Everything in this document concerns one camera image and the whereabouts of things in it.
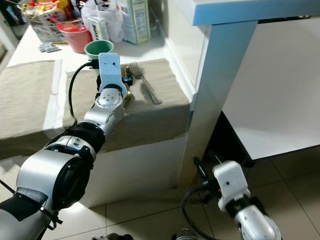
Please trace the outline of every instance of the tile floor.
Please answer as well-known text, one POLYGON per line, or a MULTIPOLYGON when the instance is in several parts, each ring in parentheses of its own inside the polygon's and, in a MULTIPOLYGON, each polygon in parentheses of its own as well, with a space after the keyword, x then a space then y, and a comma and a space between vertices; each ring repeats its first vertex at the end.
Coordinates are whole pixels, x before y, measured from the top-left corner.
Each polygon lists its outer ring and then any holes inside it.
MULTIPOLYGON (((17 161, 8 169, 12 162, 0 162, 3 180, 10 182, 9 176, 18 172, 21 163, 17 161)), ((319 148, 259 160, 245 174, 249 189, 262 200, 284 240, 320 240, 319 148)), ((109 233, 131 234, 134 240, 170 240, 177 230, 188 226, 179 208, 183 195, 169 189, 91 209, 76 203, 60 212, 64 223, 55 231, 48 230, 43 240, 90 240, 109 233)), ((208 235, 241 239, 232 219, 218 209, 217 201, 202 205, 196 194, 187 211, 208 235)))

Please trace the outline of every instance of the black cable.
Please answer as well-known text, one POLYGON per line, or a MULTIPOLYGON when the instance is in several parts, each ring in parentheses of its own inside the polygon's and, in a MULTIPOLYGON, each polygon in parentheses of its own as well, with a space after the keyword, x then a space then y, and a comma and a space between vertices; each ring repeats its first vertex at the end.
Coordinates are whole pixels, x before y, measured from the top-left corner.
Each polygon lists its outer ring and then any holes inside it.
POLYGON ((182 199, 182 202, 181 202, 182 213, 183 213, 186 221, 190 224, 190 226, 192 227, 192 229, 193 229, 200 237, 202 237, 202 238, 204 238, 204 239, 207 239, 207 240, 220 240, 220 239, 214 238, 214 237, 209 236, 209 235, 205 234, 204 232, 202 232, 202 231, 196 226, 196 224, 194 223, 194 221, 192 221, 192 219, 188 216, 188 214, 187 214, 187 212, 186 212, 186 209, 185 209, 186 204, 187 204, 189 198, 191 197, 191 195, 192 195, 193 193, 201 192, 201 191, 206 191, 206 190, 207 190, 206 187, 201 187, 201 188, 196 188, 196 189, 194 189, 194 190, 192 190, 192 191, 188 191, 188 192, 185 194, 185 196, 184 196, 184 198, 182 199))
POLYGON ((0 184, 2 184, 6 189, 8 189, 12 194, 15 194, 16 191, 9 187, 4 181, 0 179, 0 184))
POLYGON ((23 7, 23 5, 18 2, 14 2, 14 1, 10 1, 10 0, 3 0, 3 1, 23 7))
POLYGON ((78 123, 78 120, 75 116, 75 113, 74 113, 74 108, 72 106, 72 88, 74 86, 74 82, 75 82, 75 79, 76 79, 76 76, 78 75, 78 73, 81 71, 81 69, 83 69, 84 67, 87 67, 87 66, 90 66, 91 64, 89 62, 83 64, 81 67, 79 67, 73 74, 72 76, 72 79, 71 79, 71 82, 70 82, 70 86, 69 86, 69 92, 68 92, 68 101, 69 101, 69 110, 70 110, 70 114, 71 114, 71 117, 74 119, 74 122, 72 124, 72 127, 74 127, 75 125, 77 125, 78 123))

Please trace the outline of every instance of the beige cloth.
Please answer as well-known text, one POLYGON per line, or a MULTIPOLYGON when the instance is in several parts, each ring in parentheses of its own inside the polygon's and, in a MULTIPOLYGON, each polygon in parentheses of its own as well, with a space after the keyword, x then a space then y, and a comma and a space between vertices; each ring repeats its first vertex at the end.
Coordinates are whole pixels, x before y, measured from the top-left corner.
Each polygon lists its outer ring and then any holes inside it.
MULTIPOLYGON (((189 119, 189 101, 177 83, 168 61, 165 59, 139 62, 144 76, 162 100, 154 104, 143 81, 137 79, 130 92, 133 97, 125 108, 125 116, 115 128, 112 138, 102 147, 108 152, 138 145, 172 139, 186 132, 189 119)), ((68 74, 67 83, 73 72, 68 74)), ((94 70, 80 72, 73 91, 74 114, 82 120, 93 105, 97 92, 97 73, 94 70)), ((68 103, 65 106, 63 126, 72 125, 68 103)))
POLYGON ((54 61, 6 68, 0 76, 0 159, 32 154, 48 138, 43 124, 53 81, 54 61))

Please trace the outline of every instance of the red container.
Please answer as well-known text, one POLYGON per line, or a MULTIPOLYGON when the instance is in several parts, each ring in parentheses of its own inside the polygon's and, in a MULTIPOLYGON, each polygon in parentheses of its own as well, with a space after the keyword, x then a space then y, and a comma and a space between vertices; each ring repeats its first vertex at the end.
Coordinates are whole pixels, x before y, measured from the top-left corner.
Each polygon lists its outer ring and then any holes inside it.
POLYGON ((84 53, 85 46, 93 41, 91 33, 86 27, 60 23, 58 29, 63 33, 65 40, 76 53, 84 53))

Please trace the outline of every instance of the green cup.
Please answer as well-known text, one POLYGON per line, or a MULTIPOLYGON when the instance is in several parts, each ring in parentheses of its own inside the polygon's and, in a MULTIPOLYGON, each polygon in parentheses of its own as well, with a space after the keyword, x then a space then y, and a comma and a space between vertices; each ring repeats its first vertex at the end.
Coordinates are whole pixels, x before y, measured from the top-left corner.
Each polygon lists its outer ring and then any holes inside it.
POLYGON ((90 60, 98 59, 100 53, 111 53, 114 50, 114 44, 106 40, 97 40, 89 42, 84 47, 84 52, 90 60))

